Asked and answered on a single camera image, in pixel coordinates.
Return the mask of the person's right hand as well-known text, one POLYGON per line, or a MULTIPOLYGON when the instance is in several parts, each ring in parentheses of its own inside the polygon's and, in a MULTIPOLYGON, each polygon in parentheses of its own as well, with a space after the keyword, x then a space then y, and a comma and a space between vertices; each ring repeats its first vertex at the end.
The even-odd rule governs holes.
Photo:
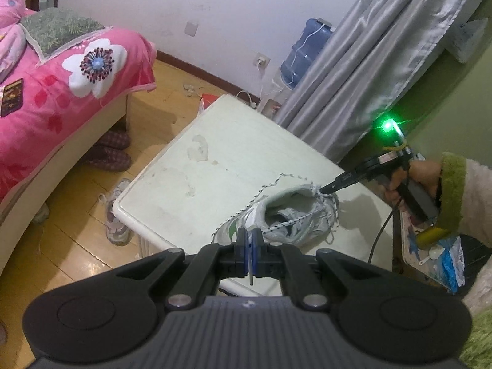
POLYGON ((442 190, 440 180, 441 174, 442 164, 440 162, 413 160, 410 162, 409 169, 397 168, 393 171, 389 185, 383 192, 384 199, 394 206, 400 199, 400 195, 397 192, 398 186, 409 177, 426 190, 427 194, 434 200, 436 208, 439 210, 441 205, 439 199, 442 190))

